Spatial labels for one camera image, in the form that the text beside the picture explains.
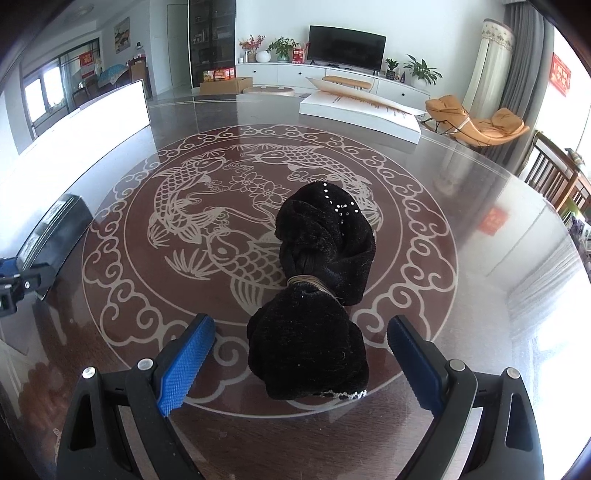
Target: television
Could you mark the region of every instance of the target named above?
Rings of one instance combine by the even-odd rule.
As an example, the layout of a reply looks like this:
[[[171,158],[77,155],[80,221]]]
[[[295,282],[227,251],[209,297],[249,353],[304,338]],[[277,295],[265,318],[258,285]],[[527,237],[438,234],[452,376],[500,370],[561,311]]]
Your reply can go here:
[[[308,59],[380,71],[385,46],[382,35],[311,25]]]

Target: silver screw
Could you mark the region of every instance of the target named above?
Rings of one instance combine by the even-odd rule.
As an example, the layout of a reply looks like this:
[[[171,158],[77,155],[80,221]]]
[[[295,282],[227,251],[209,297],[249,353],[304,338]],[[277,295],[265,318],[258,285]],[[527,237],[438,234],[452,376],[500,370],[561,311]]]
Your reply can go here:
[[[152,368],[154,362],[152,361],[151,358],[142,358],[139,362],[138,362],[138,368],[140,370],[150,370],[150,368]]]
[[[82,378],[92,378],[95,376],[96,368],[95,367],[86,367],[82,372]]]
[[[463,372],[466,368],[466,364],[461,360],[458,360],[457,358],[450,360],[449,366],[452,368],[452,370],[455,370],[456,372]]]
[[[507,369],[507,375],[509,375],[514,380],[517,380],[521,376],[521,374],[519,373],[519,370],[517,370],[516,368],[513,368],[513,367],[509,367]]]

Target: orange rocking chair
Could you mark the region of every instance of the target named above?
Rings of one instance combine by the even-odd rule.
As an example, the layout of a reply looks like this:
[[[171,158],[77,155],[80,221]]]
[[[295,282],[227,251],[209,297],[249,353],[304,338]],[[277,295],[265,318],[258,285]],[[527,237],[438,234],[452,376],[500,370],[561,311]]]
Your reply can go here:
[[[491,119],[473,120],[453,95],[428,100],[425,107],[436,122],[436,128],[432,129],[435,133],[448,135],[474,147],[502,145],[530,129],[507,108],[501,108]],[[423,125],[428,127],[426,122],[431,119],[425,120]]]

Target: red flower arrangement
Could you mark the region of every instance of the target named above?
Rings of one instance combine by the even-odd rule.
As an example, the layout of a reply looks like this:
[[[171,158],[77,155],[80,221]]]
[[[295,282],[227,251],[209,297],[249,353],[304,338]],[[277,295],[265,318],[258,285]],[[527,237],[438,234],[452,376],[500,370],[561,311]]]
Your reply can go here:
[[[265,41],[264,35],[259,35],[256,40],[251,35],[248,40],[243,40],[240,42],[240,46],[250,52],[256,52],[259,48],[261,48],[262,43]]]

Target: circular table pattern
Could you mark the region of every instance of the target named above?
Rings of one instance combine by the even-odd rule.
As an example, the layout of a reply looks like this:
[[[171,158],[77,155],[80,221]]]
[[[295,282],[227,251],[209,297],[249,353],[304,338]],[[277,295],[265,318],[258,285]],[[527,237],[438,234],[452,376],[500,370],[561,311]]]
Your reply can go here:
[[[441,209],[407,171],[340,135],[293,125],[238,125],[192,135],[132,169],[85,237],[85,297],[100,334],[128,366],[154,357],[195,314],[216,341],[186,401],[240,416],[296,416],[343,401],[275,401],[248,368],[246,324],[285,286],[275,216],[311,181],[349,192],[372,225],[376,256],[362,302],[368,392],[400,374],[388,320],[405,314],[434,339],[451,308],[456,249]]]

